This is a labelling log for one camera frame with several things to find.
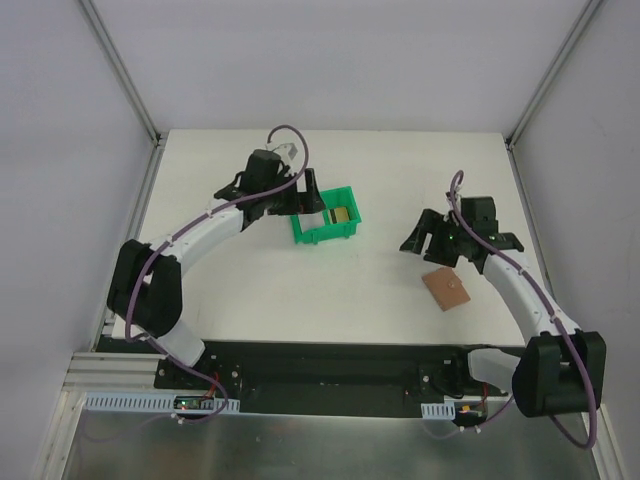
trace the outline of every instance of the tabletop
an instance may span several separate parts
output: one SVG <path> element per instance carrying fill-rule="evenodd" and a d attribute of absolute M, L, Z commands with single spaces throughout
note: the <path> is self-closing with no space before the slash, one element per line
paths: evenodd
<path fill-rule="evenodd" d="M 294 243 L 286 217 L 263 217 L 226 240 L 183 279 L 183 318 L 207 340 L 522 345 L 498 293 L 461 258 L 471 301 L 442 312 L 421 277 L 439 268 L 398 251 L 424 208 L 445 213 L 451 177 L 463 196 L 495 199 L 500 230 L 515 233 L 540 270 L 500 134 L 305 131 L 320 190 L 351 186 L 355 236 Z M 140 239 L 170 234 L 263 148 L 267 131 L 172 130 Z M 295 141 L 278 132 L 274 141 Z M 296 157 L 294 168 L 302 162 Z M 113 335 L 123 336 L 118 320 Z"/>

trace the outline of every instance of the white wall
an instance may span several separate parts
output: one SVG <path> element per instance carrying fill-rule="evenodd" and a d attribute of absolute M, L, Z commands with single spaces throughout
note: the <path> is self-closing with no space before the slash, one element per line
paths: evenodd
<path fill-rule="evenodd" d="M 72 1 L 0 6 L 0 478 L 31 478 L 150 143 Z"/>
<path fill-rule="evenodd" d="M 516 149 L 559 303 L 608 345 L 604 391 L 640 478 L 640 2 L 611 0 Z"/>
<path fill-rule="evenodd" d="M 586 0 L 97 0 L 170 128 L 509 133 Z"/>

